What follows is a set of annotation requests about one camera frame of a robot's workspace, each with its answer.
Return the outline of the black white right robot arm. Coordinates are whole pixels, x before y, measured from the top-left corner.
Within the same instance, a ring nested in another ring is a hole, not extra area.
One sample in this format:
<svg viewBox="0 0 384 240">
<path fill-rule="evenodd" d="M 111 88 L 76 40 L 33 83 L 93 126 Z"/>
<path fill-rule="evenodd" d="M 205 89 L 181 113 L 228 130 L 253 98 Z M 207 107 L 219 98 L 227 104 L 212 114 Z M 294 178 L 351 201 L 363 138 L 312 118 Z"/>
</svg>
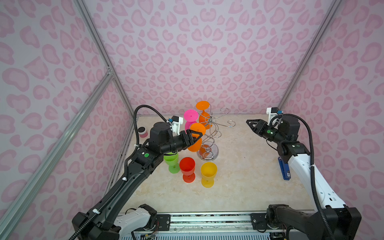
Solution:
<svg viewBox="0 0 384 240">
<path fill-rule="evenodd" d="M 246 123 L 255 134 L 277 144 L 280 159 L 298 175 L 315 208 L 315 213 L 309 214 L 286 204 L 269 205 L 267 226 L 286 226 L 288 232 L 296 229 L 310 240 L 353 240 L 362 215 L 357 208 L 348 207 L 318 170 L 309 124 L 293 114 L 277 115 L 269 122 L 256 119 Z"/>
</svg>

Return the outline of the orange plastic wine glass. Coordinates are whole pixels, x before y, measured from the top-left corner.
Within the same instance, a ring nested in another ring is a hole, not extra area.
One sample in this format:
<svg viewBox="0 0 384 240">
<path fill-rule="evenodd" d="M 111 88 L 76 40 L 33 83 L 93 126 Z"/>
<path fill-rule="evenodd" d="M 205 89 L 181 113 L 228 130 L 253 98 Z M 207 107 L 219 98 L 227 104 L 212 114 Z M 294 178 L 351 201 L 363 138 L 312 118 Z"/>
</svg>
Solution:
<svg viewBox="0 0 384 240">
<path fill-rule="evenodd" d="M 212 126 L 210 123 L 211 115 L 207 112 L 210 107 L 211 105 L 207 101 L 200 101 L 196 104 L 196 109 L 201 111 L 199 113 L 199 123 L 204 125 L 207 130 Z"/>
<path fill-rule="evenodd" d="M 204 135 L 206 133 L 206 127 L 201 123 L 194 123 L 190 126 L 189 130 L 198 132 L 198 134 L 192 133 L 192 136 L 197 139 L 200 137 L 199 133 Z M 188 148 L 190 152 L 198 152 L 202 146 L 202 137 L 199 140 L 196 140 L 196 142 Z"/>
</svg>

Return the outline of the red plastic wine glass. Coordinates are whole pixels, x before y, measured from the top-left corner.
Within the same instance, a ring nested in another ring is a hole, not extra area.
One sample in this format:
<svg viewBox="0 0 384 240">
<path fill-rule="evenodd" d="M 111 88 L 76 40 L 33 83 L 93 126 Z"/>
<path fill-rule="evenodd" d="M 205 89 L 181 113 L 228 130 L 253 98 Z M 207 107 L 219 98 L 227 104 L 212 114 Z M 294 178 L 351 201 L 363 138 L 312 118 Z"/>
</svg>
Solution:
<svg viewBox="0 0 384 240">
<path fill-rule="evenodd" d="M 196 168 L 196 163 L 193 158 L 186 157 L 183 158 L 180 163 L 179 163 L 180 170 L 183 174 L 183 180 L 186 183 L 192 183 L 195 178 L 195 168 Z"/>
</svg>

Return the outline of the yellow plastic wine glass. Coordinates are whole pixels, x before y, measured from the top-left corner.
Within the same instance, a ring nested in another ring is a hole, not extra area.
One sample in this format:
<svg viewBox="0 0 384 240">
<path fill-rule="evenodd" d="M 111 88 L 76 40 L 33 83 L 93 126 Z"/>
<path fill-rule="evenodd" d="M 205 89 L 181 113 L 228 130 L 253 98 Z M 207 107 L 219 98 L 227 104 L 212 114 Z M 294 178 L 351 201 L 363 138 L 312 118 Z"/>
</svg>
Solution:
<svg viewBox="0 0 384 240">
<path fill-rule="evenodd" d="M 218 168 L 212 162 L 204 163 L 201 167 L 202 180 L 201 183 L 205 188 L 211 188 L 215 183 L 215 176 Z"/>
</svg>

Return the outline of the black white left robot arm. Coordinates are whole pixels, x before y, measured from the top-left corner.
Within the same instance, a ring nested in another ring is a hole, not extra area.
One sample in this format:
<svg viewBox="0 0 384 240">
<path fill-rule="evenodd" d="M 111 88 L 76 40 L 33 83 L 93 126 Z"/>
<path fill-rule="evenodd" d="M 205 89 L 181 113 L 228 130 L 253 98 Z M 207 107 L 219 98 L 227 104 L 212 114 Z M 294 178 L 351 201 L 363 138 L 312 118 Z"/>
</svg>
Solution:
<svg viewBox="0 0 384 240">
<path fill-rule="evenodd" d="M 136 143 L 134 152 L 124 162 L 124 173 L 106 195 L 87 213 L 77 213 L 72 220 L 75 232 L 72 240 L 119 240 L 138 229 L 153 230 L 157 211 L 141 205 L 120 216 L 120 211 L 140 184 L 164 160 L 164 155 L 178 153 L 196 144 L 205 134 L 205 127 L 178 132 L 176 117 L 155 123 L 150 137 Z"/>
</svg>

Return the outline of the magenta plastic wine glass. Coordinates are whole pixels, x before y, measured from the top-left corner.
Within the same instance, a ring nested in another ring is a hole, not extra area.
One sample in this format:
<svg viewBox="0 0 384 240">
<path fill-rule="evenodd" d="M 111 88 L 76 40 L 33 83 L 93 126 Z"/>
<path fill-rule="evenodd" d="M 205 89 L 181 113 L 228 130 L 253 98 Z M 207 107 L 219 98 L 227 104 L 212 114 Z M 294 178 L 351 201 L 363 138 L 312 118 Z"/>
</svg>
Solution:
<svg viewBox="0 0 384 240">
<path fill-rule="evenodd" d="M 198 122 L 199 113 L 195 110 L 187 110 L 184 113 L 184 120 L 185 123 L 185 130 L 188 130 L 192 124 L 195 124 Z"/>
</svg>

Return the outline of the green plastic wine glass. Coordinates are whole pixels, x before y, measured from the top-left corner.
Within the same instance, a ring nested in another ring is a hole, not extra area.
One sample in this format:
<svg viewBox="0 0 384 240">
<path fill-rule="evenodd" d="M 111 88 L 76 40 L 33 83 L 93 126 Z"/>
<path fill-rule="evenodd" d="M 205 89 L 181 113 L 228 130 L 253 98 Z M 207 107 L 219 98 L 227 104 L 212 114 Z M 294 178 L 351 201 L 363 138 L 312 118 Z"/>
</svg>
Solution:
<svg viewBox="0 0 384 240">
<path fill-rule="evenodd" d="M 169 166 L 170 173 L 177 174 L 180 171 L 178 152 L 164 154 L 164 161 Z"/>
</svg>

